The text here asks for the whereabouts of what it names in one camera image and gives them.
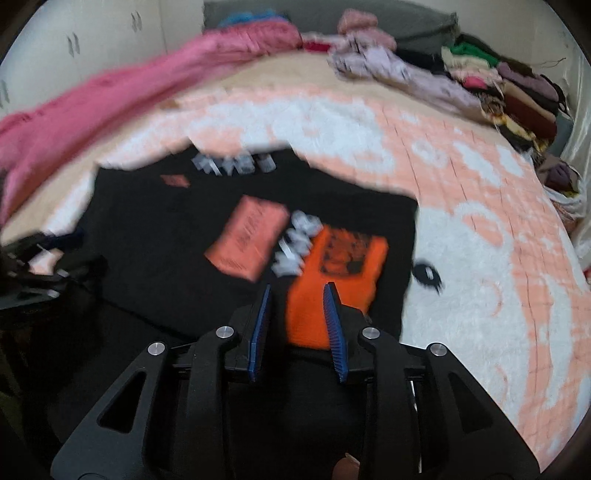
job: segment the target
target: patterned bedspread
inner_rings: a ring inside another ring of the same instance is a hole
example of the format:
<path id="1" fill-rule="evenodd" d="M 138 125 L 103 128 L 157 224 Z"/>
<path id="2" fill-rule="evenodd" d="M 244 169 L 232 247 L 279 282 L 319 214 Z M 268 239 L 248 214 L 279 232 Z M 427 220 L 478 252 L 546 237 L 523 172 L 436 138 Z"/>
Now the patterned bedspread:
<path id="1" fill-rule="evenodd" d="M 397 103 L 317 87 L 193 93 L 160 109 L 100 158 L 137 168 L 179 150 L 233 153 L 290 144 L 313 166 L 415 196 L 415 269 L 401 341 L 445 343 L 545 468 L 591 398 L 591 293 L 531 165 L 502 138 Z M 87 173 L 45 224 L 71 228 Z"/>

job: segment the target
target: lavender clothing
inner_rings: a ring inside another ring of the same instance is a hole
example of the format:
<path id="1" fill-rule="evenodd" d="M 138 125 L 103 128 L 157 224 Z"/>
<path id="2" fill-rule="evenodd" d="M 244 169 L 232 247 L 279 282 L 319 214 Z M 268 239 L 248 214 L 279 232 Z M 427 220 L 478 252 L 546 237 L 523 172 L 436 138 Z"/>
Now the lavender clothing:
<path id="1" fill-rule="evenodd" d="M 509 65 L 507 65 L 504 61 L 500 62 L 496 66 L 496 69 L 504 79 L 511 80 L 512 82 L 518 85 L 530 88 L 538 92 L 540 95 L 543 95 L 550 100 L 558 102 L 558 92 L 556 92 L 555 88 L 540 75 L 534 75 L 533 77 L 524 77 L 520 73 L 511 70 Z"/>
<path id="2" fill-rule="evenodd" d="M 382 46 L 353 39 L 346 47 L 331 51 L 329 63 L 339 76 L 375 79 L 446 112 L 485 122 L 476 96 L 447 77 L 435 76 L 404 62 Z"/>

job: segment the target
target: green cloth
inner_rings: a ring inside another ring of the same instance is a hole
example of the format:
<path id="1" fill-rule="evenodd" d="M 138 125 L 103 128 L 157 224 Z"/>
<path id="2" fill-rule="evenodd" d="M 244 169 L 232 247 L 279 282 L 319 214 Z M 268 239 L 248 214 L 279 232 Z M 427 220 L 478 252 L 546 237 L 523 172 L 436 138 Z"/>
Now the green cloth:
<path id="1" fill-rule="evenodd" d="M 499 64 L 499 59 L 489 55 L 488 53 L 482 51 L 478 47 L 471 45 L 469 43 L 460 43 L 455 47 L 450 47 L 450 51 L 454 55 L 470 55 L 471 57 L 478 57 L 479 59 L 486 60 L 491 67 L 495 68 Z"/>

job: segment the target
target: white wardrobe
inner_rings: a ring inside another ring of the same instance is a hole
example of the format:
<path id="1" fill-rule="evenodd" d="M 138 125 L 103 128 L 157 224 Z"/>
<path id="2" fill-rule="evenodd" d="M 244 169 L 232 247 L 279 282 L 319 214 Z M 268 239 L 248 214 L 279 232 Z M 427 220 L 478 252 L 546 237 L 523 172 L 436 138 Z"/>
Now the white wardrobe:
<path id="1" fill-rule="evenodd" d="M 200 0 L 48 0 L 0 64 L 0 117 L 198 35 Z"/>

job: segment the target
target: gray headboard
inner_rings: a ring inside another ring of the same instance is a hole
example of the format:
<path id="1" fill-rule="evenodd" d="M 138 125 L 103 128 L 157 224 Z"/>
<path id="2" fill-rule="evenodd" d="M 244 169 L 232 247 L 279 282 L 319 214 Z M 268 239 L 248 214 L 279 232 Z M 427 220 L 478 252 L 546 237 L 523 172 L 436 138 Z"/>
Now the gray headboard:
<path id="1" fill-rule="evenodd" d="M 371 12 L 378 27 L 388 32 L 402 48 L 425 53 L 439 52 L 457 34 L 457 15 L 398 0 L 226 0 L 205 2 L 204 26 L 216 28 L 221 20 L 237 12 L 262 12 L 272 8 L 287 14 L 303 33 L 335 34 L 346 8 Z"/>

